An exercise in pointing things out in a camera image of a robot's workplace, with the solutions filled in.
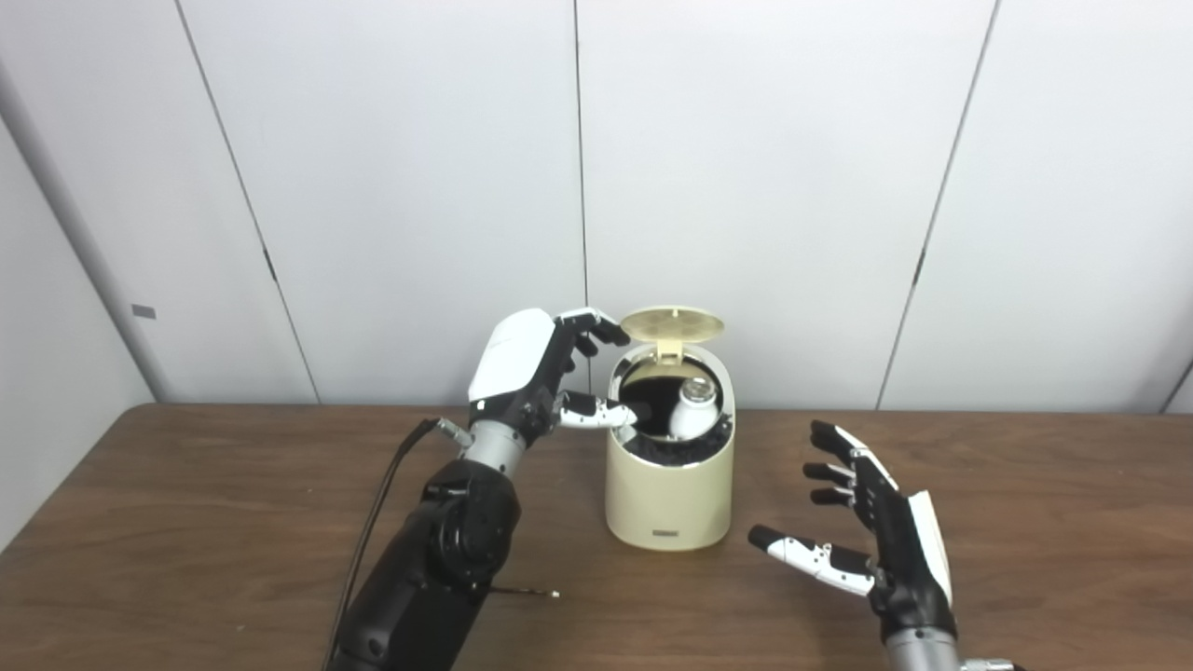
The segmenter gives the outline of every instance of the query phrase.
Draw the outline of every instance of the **black finger segment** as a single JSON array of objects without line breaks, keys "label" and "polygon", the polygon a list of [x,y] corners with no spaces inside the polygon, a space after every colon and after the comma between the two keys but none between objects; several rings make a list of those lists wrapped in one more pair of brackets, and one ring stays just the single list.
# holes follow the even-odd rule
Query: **black finger segment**
[{"label": "black finger segment", "polygon": [[755,524],[746,537],[749,540],[749,544],[766,552],[766,549],[774,544],[775,541],[781,541],[783,538],[786,538],[787,535],[783,531],[771,529],[765,524]]},{"label": "black finger segment", "polygon": [[853,445],[836,432],[836,426],[818,419],[812,420],[811,442],[812,445],[835,456],[842,463],[847,466],[851,463],[849,453],[853,451]]},{"label": "black finger segment", "polygon": [[839,487],[848,487],[853,481],[853,472],[832,467],[827,463],[805,463],[804,476],[812,480],[827,480]]},{"label": "black finger segment", "polygon": [[576,349],[580,350],[580,353],[589,358],[596,356],[596,352],[599,351],[596,349],[596,343],[589,340],[587,336],[576,336]]},{"label": "black finger segment", "polygon": [[853,499],[853,494],[849,490],[843,490],[840,487],[829,487],[824,490],[812,490],[810,498],[816,505],[843,505],[848,506],[849,501]]}]

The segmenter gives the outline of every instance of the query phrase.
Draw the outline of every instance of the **beige trash can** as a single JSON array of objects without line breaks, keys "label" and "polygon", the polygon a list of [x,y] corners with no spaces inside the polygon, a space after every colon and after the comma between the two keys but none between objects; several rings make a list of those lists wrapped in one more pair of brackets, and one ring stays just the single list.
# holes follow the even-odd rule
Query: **beige trash can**
[{"label": "beige trash can", "polygon": [[610,431],[608,528],[647,549],[711,546],[729,531],[736,407],[724,364],[692,343],[717,337],[724,324],[676,306],[638,310],[622,327],[647,344],[617,362],[608,398],[644,404],[650,415]]}]

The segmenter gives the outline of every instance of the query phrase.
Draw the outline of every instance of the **cable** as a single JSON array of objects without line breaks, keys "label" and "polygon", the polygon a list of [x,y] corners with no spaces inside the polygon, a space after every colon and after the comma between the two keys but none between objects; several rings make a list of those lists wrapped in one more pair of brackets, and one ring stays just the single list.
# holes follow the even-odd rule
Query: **cable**
[{"label": "cable", "polygon": [[394,458],[389,462],[389,467],[385,469],[385,475],[381,480],[381,486],[377,487],[377,494],[373,497],[372,507],[369,510],[369,516],[365,517],[364,528],[360,530],[360,537],[357,538],[357,548],[352,552],[352,561],[348,564],[348,574],[344,579],[344,591],[340,592],[340,602],[335,607],[335,618],[332,621],[332,638],[327,642],[327,654],[323,655],[323,671],[327,671],[332,665],[332,655],[335,654],[335,638],[340,633],[340,621],[344,620],[344,615],[348,611],[348,601],[352,598],[352,589],[356,586],[357,573],[360,571],[360,560],[364,558],[365,547],[369,544],[369,537],[372,536],[373,524],[377,523],[377,516],[381,513],[381,507],[385,503],[385,497],[389,494],[389,487],[394,484],[394,474],[397,473],[397,466],[402,463],[402,457],[404,457],[414,444],[422,439],[424,436],[434,430],[435,425],[439,423],[438,419],[424,419],[414,427],[414,431],[397,445],[397,450],[394,453]]}]

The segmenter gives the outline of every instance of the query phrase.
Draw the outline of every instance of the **robotic hand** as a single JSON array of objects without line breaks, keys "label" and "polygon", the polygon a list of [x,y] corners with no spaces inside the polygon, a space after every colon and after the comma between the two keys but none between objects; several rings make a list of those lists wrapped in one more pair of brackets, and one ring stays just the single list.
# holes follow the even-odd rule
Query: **robotic hand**
[{"label": "robotic hand", "polygon": [[895,671],[1019,669],[1005,659],[958,660],[948,558],[928,492],[903,495],[878,457],[848,431],[824,421],[812,421],[811,429],[812,445],[843,464],[804,464],[804,475],[833,484],[812,491],[812,503],[852,509],[877,540],[877,561],[764,525],[750,529],[750,543],[817,580],[866,596]]},{"label": "robotic hand", "polygon": [[377,560],[340,621],[329,653],[334,671],[451,669],[493,577],[509,555],[521,507],[511,478],[523,454],[556,425],[630,425],[628,406],[561,392],[573,353],[596,344],[624,346],[629,336],[593,308],[554,320],[527,309],[493,331],[469,387],[469,427],[426,421],[400,448],[438,427],[462,447],[427,481],[418,507]]}]

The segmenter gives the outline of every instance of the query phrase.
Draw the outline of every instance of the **white wall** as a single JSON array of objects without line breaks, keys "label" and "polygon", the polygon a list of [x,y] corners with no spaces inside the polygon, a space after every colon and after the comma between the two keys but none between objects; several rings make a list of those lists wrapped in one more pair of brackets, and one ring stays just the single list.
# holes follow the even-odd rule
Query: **white wall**
[{"label": "white wall", "polygon": [[122,412],[153,400],[0,123],[0,549]]},{"label": "white wall", "polygon": [[581,0],[592,303],[719,314],[746,406],[874,407],[991,7]]},{"label": "white wall", "polygon": [[458,402],[585,304],[570,2],[184,7],[324,401]]},{"label": "white wall", "polygon": [[0,68],[2,111],[162,399],[314,401],[174,5],[0,0]]},{"label": "white wall", "polygon": [[882,407],[1157,412],[1193,357],[1193,5],[1003,0]]},{"label": "white wall", "polygon": [[[180,6],[0,0],[0,115],[166,400],[314,401],[301,341],[324,401],[458,402],[501,316],[587,301],[721,314],[744,406],[863,408],[993,0]],[[1001,2],[883,407],[1172,392],[1189,14]]]}]

